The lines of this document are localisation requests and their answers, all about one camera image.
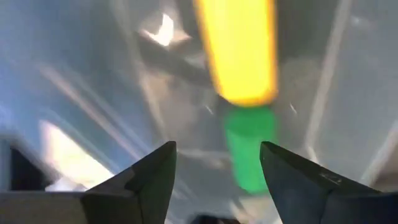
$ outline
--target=green paint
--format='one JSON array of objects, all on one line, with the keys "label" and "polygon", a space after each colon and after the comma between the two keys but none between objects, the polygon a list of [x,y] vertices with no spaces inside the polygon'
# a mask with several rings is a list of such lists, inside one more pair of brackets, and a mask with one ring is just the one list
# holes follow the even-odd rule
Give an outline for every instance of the green paint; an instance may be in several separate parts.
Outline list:
[{"label": "green paint", "polygon": [[249,193],[267,191],[260,164],[262,141],[276,143],[276,118],[266,107],[234,108],[224,119],[233,172],[238,185]]}]

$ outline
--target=metal surface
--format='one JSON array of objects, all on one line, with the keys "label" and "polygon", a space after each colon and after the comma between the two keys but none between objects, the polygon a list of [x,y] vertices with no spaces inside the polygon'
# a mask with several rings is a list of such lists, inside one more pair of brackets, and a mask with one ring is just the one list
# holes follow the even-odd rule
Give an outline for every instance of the metal surface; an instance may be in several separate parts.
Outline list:
[{"label": "metal surface", "polygon": [[[394,144],[396,51],[387,43],[396,30],[383,13],[392,2],[365,4],[374,3],[278,1],[280,94],[269,107],[282,147],[370,184]],[[173,140],[168,222],[198,213],[276,220],[268,195],[233,179],[223,129],[233,106],[210,83],[190,2],[0,6],[0,128],[55,180],[98,184]]]}]

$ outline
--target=gray metal surface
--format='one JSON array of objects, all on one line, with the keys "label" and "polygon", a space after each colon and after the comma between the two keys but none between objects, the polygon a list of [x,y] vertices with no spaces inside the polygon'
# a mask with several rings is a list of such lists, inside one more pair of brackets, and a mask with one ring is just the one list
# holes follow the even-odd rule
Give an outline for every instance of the gray metal surface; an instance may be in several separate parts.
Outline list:
[{"label": "gray metal surface", "polygon": [[[270,108],[281,146],[370,184],[396,132],[395,17],[384,13],[395,5],[338,3],[277,2],[280,93]],[[335,17],[341,10],[347,20]],[[223,129],[233,106],[213,90],[188,0],[2,1],[0,12],[3,135],[48,162],[51,124],[112,173],[173,140],[168,222],[198,213],[277,220],[267,194],[249,195],[233,179]],[[166,46],[149,35],[163,14],[174,23]],[[335,39],[337,50],[328,47]]]}]

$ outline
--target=yellow stripe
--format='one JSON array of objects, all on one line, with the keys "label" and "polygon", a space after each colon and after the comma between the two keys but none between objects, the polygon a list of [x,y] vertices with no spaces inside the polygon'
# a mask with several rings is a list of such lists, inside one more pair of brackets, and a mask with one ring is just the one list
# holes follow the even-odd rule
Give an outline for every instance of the yellow stripe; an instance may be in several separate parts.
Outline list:
[{"label": "yellow stripe", "polygon": [[273,0],[195,0],[213,83],[239,106],[277,94]]}]

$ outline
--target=yellow paint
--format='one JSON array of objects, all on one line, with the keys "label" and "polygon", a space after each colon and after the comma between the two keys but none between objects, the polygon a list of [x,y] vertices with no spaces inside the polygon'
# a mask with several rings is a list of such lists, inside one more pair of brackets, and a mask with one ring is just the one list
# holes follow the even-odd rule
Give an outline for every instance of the yellow paint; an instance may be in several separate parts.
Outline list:
[{"label": "yellow paint", "polygon": [[277,95],[273,0],[195,0],[217,92],[239,106]]}]

